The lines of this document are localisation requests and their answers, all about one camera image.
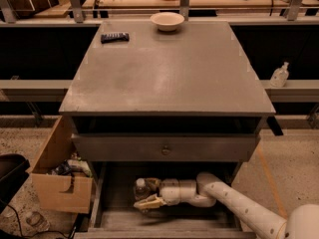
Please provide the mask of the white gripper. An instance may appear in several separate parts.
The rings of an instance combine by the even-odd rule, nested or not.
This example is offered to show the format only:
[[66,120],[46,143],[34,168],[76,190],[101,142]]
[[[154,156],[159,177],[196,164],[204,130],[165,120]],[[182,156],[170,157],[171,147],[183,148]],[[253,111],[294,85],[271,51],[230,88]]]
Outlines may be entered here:
[[161,181],[158,178],[150,177],[146,179],[146,183],[150,191],[159,191],[160,197],[153,194],[137,201],[134,207],[138,210],[158,209],[164,205],[172,206],[180,203],[191,204],[197,195],[194,180],[171,178]]

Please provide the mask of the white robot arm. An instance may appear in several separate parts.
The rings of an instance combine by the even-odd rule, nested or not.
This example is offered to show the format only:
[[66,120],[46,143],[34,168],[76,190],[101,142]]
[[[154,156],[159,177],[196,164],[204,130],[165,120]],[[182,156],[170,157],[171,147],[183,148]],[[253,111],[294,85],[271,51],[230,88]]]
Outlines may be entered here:
[[261,239],[319,239],[318,205],[299,206],[285,219],[209,172],[201,172],[196,180],[138,178],[134,195],[134,207],[138,210],[180,203],[208,208],[219,201]]

